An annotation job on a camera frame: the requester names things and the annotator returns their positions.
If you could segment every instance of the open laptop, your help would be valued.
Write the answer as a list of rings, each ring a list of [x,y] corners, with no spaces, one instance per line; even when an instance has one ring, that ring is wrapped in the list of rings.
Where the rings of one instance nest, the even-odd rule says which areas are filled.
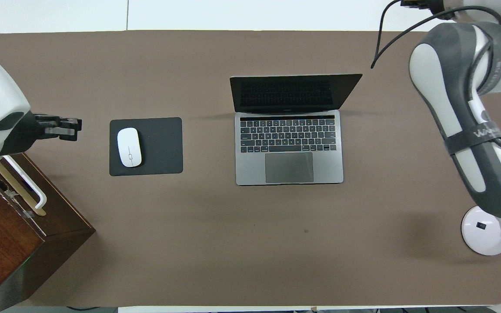
[[[231,77],[237,184],[343,182],[338,109],[360,77]]]

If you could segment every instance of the table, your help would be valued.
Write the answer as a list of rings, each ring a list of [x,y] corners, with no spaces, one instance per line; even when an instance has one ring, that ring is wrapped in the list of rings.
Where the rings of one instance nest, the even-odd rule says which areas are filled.
[[[33,111],[83,119],[28,155],[97,230],[30,304],[501,303],[501,255],[463,243],[474,203],[409,81],[421,36],[370,70],[373,32],[0,34]],[[312,73],[364,73],[341,109],[346,181],[236,186],[228,78]],[[501,125],[501,96],[485,103]],[[183,173],[109,176],[109,122],[145,117],[181,117]]]

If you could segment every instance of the computer mouse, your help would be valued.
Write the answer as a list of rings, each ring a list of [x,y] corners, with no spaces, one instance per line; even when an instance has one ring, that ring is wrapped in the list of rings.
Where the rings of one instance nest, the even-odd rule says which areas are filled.
[[[140,150],[139,132],[135,128],[123,128],[117,133],[117,148],[124,166],[133,168],[142,163],[143,155]]]

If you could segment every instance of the trackpad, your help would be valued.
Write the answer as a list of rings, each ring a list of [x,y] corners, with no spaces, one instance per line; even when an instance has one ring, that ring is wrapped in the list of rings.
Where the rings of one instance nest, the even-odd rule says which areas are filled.
[[[312,183],[312,153],[267,153],[267,183]]]

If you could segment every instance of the wooden box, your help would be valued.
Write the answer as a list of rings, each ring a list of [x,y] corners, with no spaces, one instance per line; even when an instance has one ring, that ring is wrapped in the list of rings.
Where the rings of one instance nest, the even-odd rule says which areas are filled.
[[[46,215],[36,214],[24,197],[15,194],[20,188],[12,183],[38,199],[2,159],[0,166],[16,181],[0,173],[0,311],[28,299],[95,232],[26,155],[13,158],[46,194]]]

